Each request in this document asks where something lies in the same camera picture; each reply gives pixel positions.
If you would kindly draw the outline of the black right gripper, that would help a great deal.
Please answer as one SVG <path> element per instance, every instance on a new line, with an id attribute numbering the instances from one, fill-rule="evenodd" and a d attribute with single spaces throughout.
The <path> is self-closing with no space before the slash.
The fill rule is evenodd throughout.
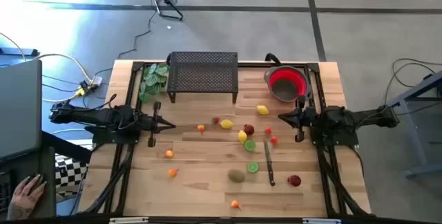
<path id="1" fill-rule="evenodd" d="M 305 96 L 300 95 L 295 101 L 295 109 L 288 113 L 281 113 L 278 117 L 290 125 L 293 129 L 297 130 L 297 134 L 295 135 L 296 142 L 302 142 L 305 139 L 305 132 L 303 131 L 303 127 L 320 127 L 320 114 L 316 112 L 315 107 L 307 107 L 305 109 L 305 117 L 306 120 L 300 118 L 303 113 L 303 109 L 305 107 Z"/>

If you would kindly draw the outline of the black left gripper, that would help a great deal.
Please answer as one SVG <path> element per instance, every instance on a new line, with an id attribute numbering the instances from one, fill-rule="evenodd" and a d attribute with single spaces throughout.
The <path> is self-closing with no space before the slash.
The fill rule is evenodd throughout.
<path id="1" fill-rule="evenodd" d="M 150 136 L 148 138 L 148 147 L 154 147 L 156 145 L 156 134 L 161 131 L 168 129 L 174 129 L 175 125 L 171 122 L 165 120 L 160 114 L 161 102 L 154 102 L 153 104 L 153 117 L 147 114 L 138 115 L 137 119 L 137 130 L 138 131 L 148 131 Z"/>

